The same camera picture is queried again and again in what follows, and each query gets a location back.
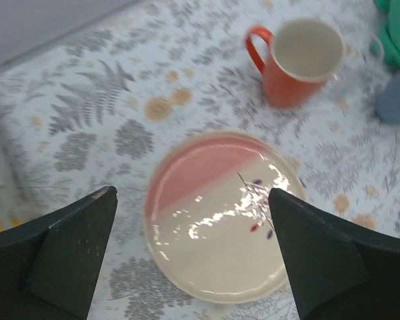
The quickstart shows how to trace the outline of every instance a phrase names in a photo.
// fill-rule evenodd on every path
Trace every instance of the plate rim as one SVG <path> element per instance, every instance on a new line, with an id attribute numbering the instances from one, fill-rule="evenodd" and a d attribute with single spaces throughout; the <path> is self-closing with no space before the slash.
<path id="1" fill-rule="evenodd" d="M 282 280 L 281 280 L 280 283 L 278 283 L 276 286 L 274 286 L 273 289 L 272 289 L 271 291 L 266 291 L 266 292 L 264 292 L 262 295 L 258 295 L 257 297 L 254 297 L 254 298 L 252 298 L 252 297 L 246 297 L 245 299 L 234 299 L 234 300 L 226 299 L 225 301 L 223 301 L 223 300 L 218 300 L 218 299 L 212 299 L 212 298 L 209 299 L 209 298 L 207 298 L 207 297 L 200 296 L 200 295 L 198 295 L 196 292 L 193 292 L 192 290 L 187 289 L 187 288 L 181 286 L 181 285 L 179 284 L 178 281 L 175 281 L 172 277 L 168 276 L 168 274 L 166 274 L 166 272 L 164 272 L 164 270 L 163 270 L 163 268 L 162 268 L 160 262 L 158 262 L 158 259 L 157 259 L 157 257 L 156 257 L 156 256 L 157 256 L 157 255 L 156 255 L 156 252 L 153 250 L 153 248 L 152 248 L 152 246 L 151 246 L 151 243 L 150 243 L 150 240 L 148 239 L 148 236 L 147 236 L 147 235 L 149 234 L 149 232 L 148 232 L 149 228 L 148 228 L 148 226 L 147 226 L 147 215 L 146 215 L 146 212 L 145 212 L 145 207 L 146 207 L 146 204 L 147 204 L 148 194 L 149 194 L 149 192 L 150 192 L 150 190 L 151 190 L 151 183 L 154 181 L 154 179 L 156 178 L 157 174 L 160 172 L 160 170 L 161 170 L 163 167 L 166 166 L 166 164 L 168 164 L 168 163 L 172 160 L 172 158 L 175 156 L 175 154 L 178 153 L 178 151 L 183 150 L 183 149 L 186 148 L 187 146 L 190 146 L 190 145 L 193 144 L 196 140 L 206 139 L 208 136 L 209 136 L 209 137 L 213 137 L 213 136 L 216 136 L 216 135 L 238 135 L 238 136 L 242 136 L 242 137 L 245 137 L 245 138 L 249 138 L 249 139 L 252 139 L 252 140 L 255 140 L 255 141 L 257 141 L 257 142 L 260 142 L 260 143 L 264 144 L 266 147 L 268 147 L 270 150 L 272 150 L 272 152 L 274 152 L 274 153 L 276 154 L 276 156 L 278 156 L 284 163 L 286 163 L 286 165 L 288 166 L 288 168 L 290 168 L 290 170 L 292 170 L 292 172 L 293 172 L 293 174 L 294 174 L 294 176 L 295 176 L 295 178 L 296 178 L 296 181 L 297 181 L 298 185 L 300 186 L 300 190 L 301 190 L 301 193 L 302 193 L 300 196 L 297 195 L 297 197 L 300 198 L 300 199 L 303 200 L 303 201 L 306 201 L 306 199 L 307 199 L 307 194 L 306 194 L 306 192 L 305 192 L 305 188 L 304 188 L 304 186 L 302 185 L 301 180 L 298 178 L 298 175 L 296 174 L 296 170 L 294 170 L 293 166 L 280 154 L 280 152 L 278 152 L 277 150 L 275 150 L 274 148 L 272 148 L 272 146 L 270 146 L 270 145 L 269 145 L 268 143 L 266 143 L 264 140 L 261 140 L 261 139 L 257 138 L 256 136 L 251 135 L 250 133 L 246 133 L 246 132 L 243 132 L 243 131 L 237 131 L 237 130 L 213 130 L 213 131 L 206 131 L 206 132 L 200 133 L 200 134 L 198 134 L 198 135 L 194 135 L 194 136 L 188 137 L 188 138 L 184 139 L 182 142 L 178 143 L 178 144 L 177 144 L 174 148 L 172 148 L 172 149 L 170 150 L 170 152 L 168 152 L 168 153 L 166 154 L 166 156 L 164 156 L 164 158 L 162 158 L 162 160 L 160 160 L 160 162 L 155 166 L 155 169 L 154 169 L 154 171 L 153 171 L 153 174 L 150 176 L 150 179 L 149 179 L 149 181 L 148 181 L 148 186 L 147 186 L 147 190 L 146 190 L 147 192 L 146 192 L 146 194 L 145 194 L 145 195 L 146 195 L 146 198 L 145 198 L 144 206 L 143 206 L 143 233 L 144 233 L 144 238 L 145 238 L 145 240 L 146 240 L 146 242 L 147 242 L 148 250 L 149 250 L 151 256 L 153 257 L 156 266 L 160 269 L 160 272 L 162 272 L 162 273 L 164 274 L 164 276 L 165 276 L 170 282 L 172 282 L 172 284 L 173 284 L 174 286 L 176 286 L 176 288 L 178 288 L 178 289 L 181 290 L 182 292 L 184 292 L 184 293 L 186 293 L 186 294 L 188 294 L 188 295 L 190 295 L 190 296 L 192 296 L 192 297 L 194 297 L 194 298 L 196 298 L 196 299 L 200 299 L 200 300 L 202 300 L 202 301 L 207 301 L 207 302 L 211 302 L 211 303 L 221 304 L 221 305 L 231 305 L 231 304 L 239 304 L 239 303 L 249 303 L 249 302 L 253 302 L 253 301 L 256 301 L 256 300 L 258 300 L 258 299 L 262 299 L 262 298 L 264 298 L 264 297 L 269 296 L 270 294 L 272 294 L 272 293 L 275 292 L 276 290 L 282 288 L 282 286 L 284 286 L 284 284 L 286 284 L 288 278 L 287 278 L 287 272 L 286 272 L 286 267 L 285 267 L 284 262 L 283 262 L 283 266 L 284 266 L 283 272 L 284 272 L 284 275 L 282 276 Z"/>

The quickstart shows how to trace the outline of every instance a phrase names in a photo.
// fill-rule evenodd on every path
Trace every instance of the floral tablecloth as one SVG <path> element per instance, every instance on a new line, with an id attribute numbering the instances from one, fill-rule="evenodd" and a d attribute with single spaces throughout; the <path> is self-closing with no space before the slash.
<path id="1" fill-rule="evenodd" d="M 305 15 L 337 26 L 348 58 L 338 81 L 278 110 L 243 36 L 254 24 L 276 30 Z M 254 303 L 213 305 L 174 288 L 151 259 L 142 234 L 150 174 L 170 148 L 204 131 L 258 136 L 294 166 L 312 204 L 400 237 L 400 127 L 373 116 L 389 75 L 366 54 L 378 26 L 372 0 L 162 0 L 0 74 L 9 150 L 44 213 L 117 187 L 90 320 L 297 319 L 288 285 Z"/>

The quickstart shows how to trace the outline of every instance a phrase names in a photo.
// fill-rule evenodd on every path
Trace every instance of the round plate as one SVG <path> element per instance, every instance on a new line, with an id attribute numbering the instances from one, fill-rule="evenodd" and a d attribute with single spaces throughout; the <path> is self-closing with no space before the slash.
<path id="1" fill-rule="evenodd" d="M 145 236 L 159 268 L 214 303 L 254 301 L 282 286 L 276 236 L 267 223 L 253 227 L 261 222 L 259 196 L 267 201 L 272 187 L 305 199 L 291 166 L 258 139 L 218 131 L 182 143 L 157 168 L 145 203 Z"/>

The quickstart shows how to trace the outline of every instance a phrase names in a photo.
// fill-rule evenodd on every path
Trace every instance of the red mug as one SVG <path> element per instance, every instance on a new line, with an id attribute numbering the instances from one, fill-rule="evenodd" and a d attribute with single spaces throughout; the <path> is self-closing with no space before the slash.
<path id="1" fill-rule="evenodd" d="M 253 46 L 252 35 L 268 44 L 266 63 Z M 341 34 L 314 18 L 286 22 L 275 35 L 260 25 L 253 27 L 247 32 L 246 48 L 263 76 L 269 102 L 279 108 L 308 100 L 338 72 L 345 55 Z"/>

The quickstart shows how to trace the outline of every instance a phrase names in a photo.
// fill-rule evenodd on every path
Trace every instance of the green toy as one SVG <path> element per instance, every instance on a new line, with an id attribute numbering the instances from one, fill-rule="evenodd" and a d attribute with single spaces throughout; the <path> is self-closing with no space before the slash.
<path id="1" fill-rule="evenodd" d="M 375 0 L 379 10 L 388 14 L 385 26 L 378 36 L 384 47 L 384 62 L 394 68 L 400 69 L 400 0 Z M 379 55 L 379 44 L 372 44 L 372 51 Z"/>

